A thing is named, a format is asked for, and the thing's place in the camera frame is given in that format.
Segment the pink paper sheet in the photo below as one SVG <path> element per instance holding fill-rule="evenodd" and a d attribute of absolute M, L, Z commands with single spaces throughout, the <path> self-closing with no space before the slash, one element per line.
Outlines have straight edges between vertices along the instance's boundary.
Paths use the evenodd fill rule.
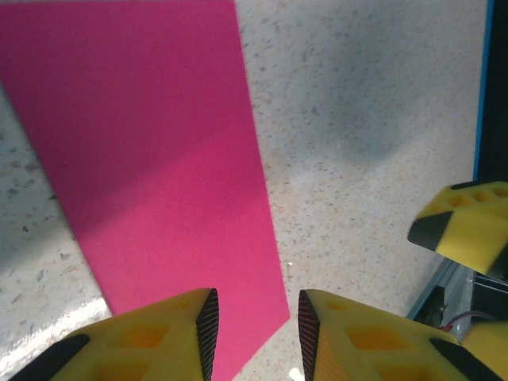
<path fill-rule="evenodd" d="M 0 83 L 110 309 L 216 288 L 233 381 L 289 318 L 233 0 L 0 4 Z"/>

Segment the aluminium side rail blue trim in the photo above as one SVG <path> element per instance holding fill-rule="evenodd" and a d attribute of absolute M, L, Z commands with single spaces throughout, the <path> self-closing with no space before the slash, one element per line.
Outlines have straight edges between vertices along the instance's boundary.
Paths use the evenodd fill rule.
<path fill-rule="evenodd" d="M 486 5 L 486 22 L 485 22 L 485 33 L 483 38 L 483 54 L 482 54 L 482 65 L 480 72 L 479 82 L 479 102 L 478 102 L 478 114 L 476 123 L 475 133 L 475 156 L 474 156 L 474 168 L 473 168 L 473 179 L 477 180 L 479 176 L 479 158 L 481 149 L 481 140 L 483 132 L 483 117 L 486 99 L 486 88 L 487 88 L 487 69 L 490 54 L 491 44 L 491 29 L 492 19 L 494 14 L 495 0 L 487 0 Z"/>

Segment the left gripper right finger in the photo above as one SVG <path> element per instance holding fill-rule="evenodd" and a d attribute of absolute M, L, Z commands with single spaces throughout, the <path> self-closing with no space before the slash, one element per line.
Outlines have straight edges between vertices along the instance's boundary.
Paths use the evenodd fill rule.
<path fill-rule="evenodd" d="M 305 381 L 506 381 L 505 354 L 327 291 L 299 292 L 298 335 Z"/>

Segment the aluminium mounting rail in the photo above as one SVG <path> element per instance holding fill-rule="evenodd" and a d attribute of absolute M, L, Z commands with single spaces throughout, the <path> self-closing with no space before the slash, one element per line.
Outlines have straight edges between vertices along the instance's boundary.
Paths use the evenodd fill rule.
<path fill-rule="evenodd" d="M 439 328 L 469 311 L 474 275 L 468 267 L 443 260 L 406 317 Z"/>

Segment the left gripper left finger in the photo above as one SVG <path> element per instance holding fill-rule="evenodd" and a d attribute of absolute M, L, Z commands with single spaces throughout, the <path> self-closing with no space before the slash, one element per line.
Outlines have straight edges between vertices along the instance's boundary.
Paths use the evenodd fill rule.
<path fill-rule="evenodd" d="M 201 288 L 68 334 L 9 381 L 211 381 L 217 290 Z"/>

